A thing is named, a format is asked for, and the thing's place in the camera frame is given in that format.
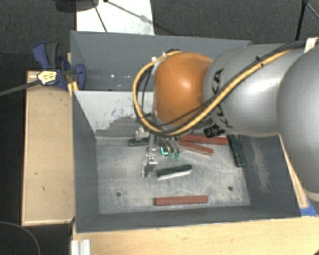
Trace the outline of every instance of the green led light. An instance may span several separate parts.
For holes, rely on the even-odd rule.
[[[167,152],[164,151],[164,148],[163,148],[163,147],[160,148],[160,153],[161,153],[162,155],[164,155],[164,156],[166,156],[166,155],[169,154],[169,153],[167,153]]]

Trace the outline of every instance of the gray bin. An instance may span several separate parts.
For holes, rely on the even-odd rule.
[[[229,146],[214,155],[183,151],[179,162],[158,155],[157,168],[190,163],[190,175],[141,178],[145,147],[128,147],[135,122],[133,78],[151,56],[171,48],[214,59],[249,41],[174,36],[71,32],[72,64],[83,63],[85,91],[73,97],[76,230],[135,230],[257,219],[299,217],[300,211],[278,137],[239,137],[245,167]],[[151,109],[153,84],[145,96]],[[199,205],[154,206],[153,198],[208,195]]]

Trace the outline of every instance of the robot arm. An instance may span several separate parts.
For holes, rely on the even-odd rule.
[[[133,86],[135,111],[154,135],[180,136],[205,122],[207,133],[280,135],[308,196],[319,201],[319,41],[253,45],[213,62],[168,53],[144,67]],[[138,82],[156,65],[152,120],[143,116]]]

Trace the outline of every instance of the wooden board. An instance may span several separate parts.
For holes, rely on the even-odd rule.
[[[109,233],[73,233],[91,240],[92,255],[313,255],[319,219],[302,217]]]
[[[291,181],[292,181],[292,184],[293,184],[294,189],[295,189],[295,194],[296,194],[296,198],[297,198],[297,202],[299,204],[299,207],[300,208],[308,208],[309,204],[308,204],[308,200],[307,200],[307,195],[304,192],[303,187],[301,185],[301,181],[299,180],[299,178],[294,170],[294,167],[292,166],[292,163],[290,162],[290,158],[289,158],[288,154],[286,153],[286,149],[284,147],[284,143],[283,143],[281,136],[280,136],[280,140],[281,140],[282,148],[284,151],[284,155],[286,156],[286,161],[287,161]]]
[[[37,72],[28,73],[28,82]],[[22,225],[63,224],[74,217],[71,99],[68,92],[27,90]]]

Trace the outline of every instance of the scratched metal surface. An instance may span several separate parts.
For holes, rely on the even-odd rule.
[[[101,214],[249,205],[244,173],[235,166],[229,146],[211,146],[214,156],[182,150],[180,161],[157,152],[156,169],[192,164],[190,175],[158,181],[142,178],[145,148],[129,147],[127,139],[97,138],[99,211]],[[207,195],[199,205],[154,206],[153,198]]]

